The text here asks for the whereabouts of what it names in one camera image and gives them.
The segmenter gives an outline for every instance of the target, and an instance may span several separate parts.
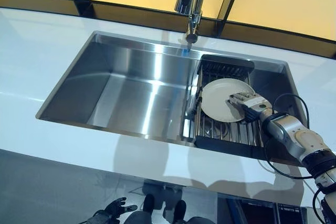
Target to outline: white countertop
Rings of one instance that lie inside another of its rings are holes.
[[[0,8],[1,149],[221,193],[311,206],[312,190],[317,189],[312,180],[306,183],[275,175],[264,161],[36,119],[44,100],[94,30],[176,44],[184,41],[183,34],[171,31]],[[200,37],[196,46],[286,61],[298,93],[309,107],[311,128],[336,150],[335,60],[206,37]],[[296,167],[278,168],[298,175]]]

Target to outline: white plate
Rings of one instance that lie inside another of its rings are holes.
[[[237,79],[218,79],[208,83],[202,91],[202,110],[209,117],[221,122],[238,122],[244,119],[244,112],[238,111],[227,102],[231,94],[255,93],[253,88]]]

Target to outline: black dish rack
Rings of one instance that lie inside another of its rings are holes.
[[[189,137],[196,147],[266,160],[264,143],[269,140],[269,137],[262,133],[259,121],[223,123],[210,118],[201,109],[204,86],[221,78],[235,78],[250,85],[250,73],[254,68],[253,61],[216,55],[202,56],[197,70],[198,82],[193,110],[193,127],[189,133]],[[269,157],[279,163],[300,165],[294,158],[289,157],[284,161],[281,155],[278,156],[279,153],[287,151],[280,143],[273,142],[275,147],[281,151],[268,154]]]

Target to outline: black cable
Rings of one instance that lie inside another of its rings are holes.
[[[292,93],[284,93],[284,94],[279,95],[279,96],[274,100],[274,103],[273,103],[273,106],[272,106],[272,114],[274,114],[274,107],[275,107],[277,101],[278,101],[281,97],[284,97],[284,96],[287,96],[287,95],[290,95],[290,96],[292,96],[292,97],[296,97],[296,98],[300,99],[300,101],[303,103],[303,105],[304,105],[304,107],[305,107],[305,109],[306,109],[306,113],[307,113],[307,128],[309,129],[309,126],[310,126],[310,125],[309,125],[309,111],[308,111],[308,107],[307,107],[305,101],[304,101],[301,97],[299,97],[298,95],[296,95],[296,94],[292,94]],[[292,179],[309,179],[309,178],[313,178],[313,176],[306,176],[306,177],[296,177],[296,176],[291,176],[291,175],[289,175],[289,174],[283,173],[282,171],[276,169],[276,168],[274,167],[274,165],[271,164],[271,162],[269,161],[269,158],[268,158],[268,156],[267,156],[267,146],[268,146],[268,144],[269,144],[269,141],[267,141],[266,144],[265,144],[265,146],[264,146],[264,154],[265,154],[265,158],[266,158],[266,161],[267,161],[268,165],[269,165],[270,167],[272,167],[277,173],[279,173],[279,174],[281,174],[281,175],[283,175],[283,176],[285,176],[285,177],[292,178]]]
[[[316,198],[317,198],[317,195],[320,193],[321,189],[319,188],[316,193],[314,194],[314,197],[313,197],[313,210],[314,210],[314,213],[316,215],[316,217],[319,219],[319,221],[322,223],[322,224],[326,224],[322,218],[319,216],[319,214],[317,213],[316,211]]]
[[[299,99],[299,100],[303,103],[303,106],[305,107],[305,109],[306,109],[306,114],[307,114],[307,128],[309,129],[310,125],[309,125],[309,111],[308,111],[308,107],[307,107],[305,101],[304,101],[301,97],[299,97],[298,95],[296,95],[296,94],[292,94],[292,93],[284,93],[284,94],[279,95],[279,96],[274,100],[273,107],[272,107],[272,114],[274,114],[274,107],[275,107],[277,101],[278,101],[281,97],[285,97],[285,96],[287,96],[287,95],[292,96],[292,97],[296,97],[297,99]]]
[[[292,179],[309,179],[309,178],[313,178],[313,176],[306,176],[306,177],[296,177],[296,176],[291,176],[291,175],[289,175],[289,174],[283,173],[282,171],[276,169],[276,168],[274,167],[274,165],[271,164],[271,162],[269,161],[269,158],[268,158],[268,156],[267,156],[267,146],[268,146],[268,144],[269,144],[269,140],[268,140],[268,141],[266,142],[266,144],[264,145],[264,153],[265,153],[265,158],[266,158],[267,163],[269,164],[270,167],[273,168],[273,170],[275,170],[277,173],[279,173],[279,174],[281,174],[281,175],[283,175],[283,176],[285,176],[285,177],[292,178]]]

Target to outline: robotic arm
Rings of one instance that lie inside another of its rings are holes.
[[[325,214],[336,223],[336,155],[322,137],[303,126],[296,117],[274,112],[270,102],[256,93],[232,94],[229,103],[244,110],[246,122],[259,119],[263,131],[282,143],[308,170],[325,194],[321,202]]]

